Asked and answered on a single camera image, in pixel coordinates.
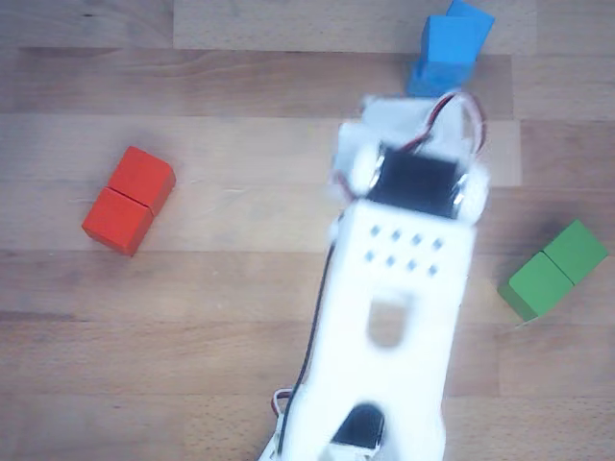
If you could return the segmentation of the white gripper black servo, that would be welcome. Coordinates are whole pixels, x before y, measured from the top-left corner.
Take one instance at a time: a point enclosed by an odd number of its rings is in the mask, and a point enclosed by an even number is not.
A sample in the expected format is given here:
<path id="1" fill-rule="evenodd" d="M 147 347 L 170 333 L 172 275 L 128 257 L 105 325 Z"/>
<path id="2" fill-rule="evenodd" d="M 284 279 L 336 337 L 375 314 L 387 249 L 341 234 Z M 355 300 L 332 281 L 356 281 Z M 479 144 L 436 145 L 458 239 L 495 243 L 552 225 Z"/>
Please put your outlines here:
<path id="1" fill-rule="evenodd" d="M 381 143 L 417 147 L 428 155 L 474 153 L 474 97 L 466 92 L 435 99 L 369 95 L 360 122 L 367 130 L 358 144 L 361 155 L 374 155 Z"/>

